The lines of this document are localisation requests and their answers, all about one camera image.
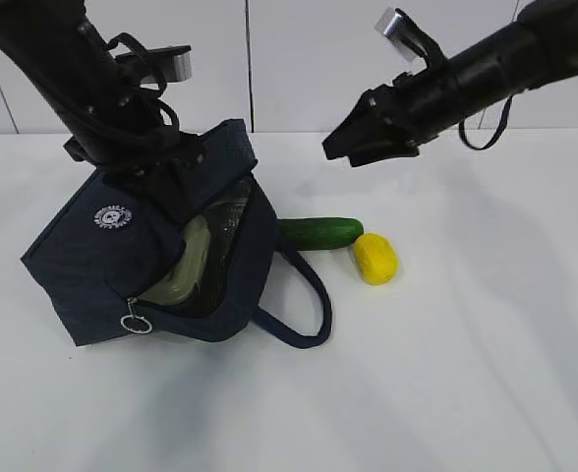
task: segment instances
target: cucumber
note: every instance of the cucumber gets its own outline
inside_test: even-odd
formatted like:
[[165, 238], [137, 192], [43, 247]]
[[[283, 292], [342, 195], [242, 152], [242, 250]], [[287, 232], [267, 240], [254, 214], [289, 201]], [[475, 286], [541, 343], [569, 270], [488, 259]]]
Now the cucumber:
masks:
[[281, 219], [278, 224], [299, 251], [346, 248], [364, 234], [364, 225], [352, 218]]

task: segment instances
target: lemon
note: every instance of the lemon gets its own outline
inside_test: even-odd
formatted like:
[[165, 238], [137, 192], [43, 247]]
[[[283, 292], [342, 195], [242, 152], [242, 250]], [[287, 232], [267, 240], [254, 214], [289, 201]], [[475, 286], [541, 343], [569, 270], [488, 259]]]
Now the lemon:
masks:
[[361, 276], [371, 285], [382, 285], [396, 275], [398, 258], [394, 249], [382, 236], [364, 234], [355, 242], [355, 258]]

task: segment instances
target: black cable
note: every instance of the black cable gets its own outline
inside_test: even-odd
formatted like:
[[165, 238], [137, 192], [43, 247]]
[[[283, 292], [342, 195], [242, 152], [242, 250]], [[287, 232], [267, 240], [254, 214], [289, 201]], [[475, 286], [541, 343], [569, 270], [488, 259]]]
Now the black cable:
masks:
[[464, 143], [464, 145], [466, 145], [468, 148], [473, 149], [473, 150], [487, 150], [487, 149], [490, 149], [492, 146], [494, 146], [498, 142], [498, 140], [500, 139], [501, 135], [507, 129], [507, 123], [509, 121], [509, 112], [512, 109], [512, 100], [513, 99], [514, 99], [514, 95], [510, 96], [507, 99], [507, 101], [505, 102], [505, 105], [503, 106], [503, 111], [501, 112], [501, 119], [498, 122], [498, 126], [496, 127], [496, 131], [494, 132], [494, 135], [492, 136], [492, 138], [488, 141], [488, 143], [485, 146], [477, 147], [477, 146], [472, 145], [470, 143], [470, 141], [468, 141], [468, 136], [466, 136], [466, 120], [463, 120], [459, 124], [459, 139], [462, 140], [462, 143]]
[[155, 99], [155, 103], [158, 108], [164, 111], [169, 117], [169, 120], [171, 120], [171, 126], [177, 130], [180, 130], [180, 119], [178, 118], [178, 114], [175, 112], [175, 110], [167, 105], [164, 101], [157, 98]]

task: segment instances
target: zipper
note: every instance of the zipper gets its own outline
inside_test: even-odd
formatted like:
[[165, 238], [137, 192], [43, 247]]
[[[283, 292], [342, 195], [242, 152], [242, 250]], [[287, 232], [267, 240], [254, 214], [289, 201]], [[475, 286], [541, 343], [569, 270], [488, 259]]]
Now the zipper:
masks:
[[128, 298], [128, 314], [121, 318], [121, 326], [134, 334], [150, 334], [153, 331], [153, 324], [136, 313], [136, 304], [139, 299], [135, 297]]

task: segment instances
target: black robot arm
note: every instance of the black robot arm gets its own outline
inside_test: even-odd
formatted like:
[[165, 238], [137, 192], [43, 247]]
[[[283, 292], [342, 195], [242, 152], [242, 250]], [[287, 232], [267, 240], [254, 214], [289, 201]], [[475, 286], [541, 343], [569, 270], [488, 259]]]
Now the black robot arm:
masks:
[[[112, 57], [119, 44], [132, 54]], [[73, 133], [66, 149], [75, 160], [186, 222], [179, 172], [199, 161], [203, 147], [196, 135], [180, 132], [160, 96], [166, 77], [182, 79], [175, 61], [189, 46], [147, 51], [126, 33], [106, 42], [87, 19], [84, 0], [0, 0], [0, 49]], [[148, 77], [157, 88], [142, 87]]]
[[324, 141], [329, 159], [348, 156], [353, 166], [416, 156], [419, 145], [494, 103], [578, 76], [578, 0], [537, 0], [451, 59], [400, 10], [389, 10], [377, 29], [427, 69], [364, 92]]

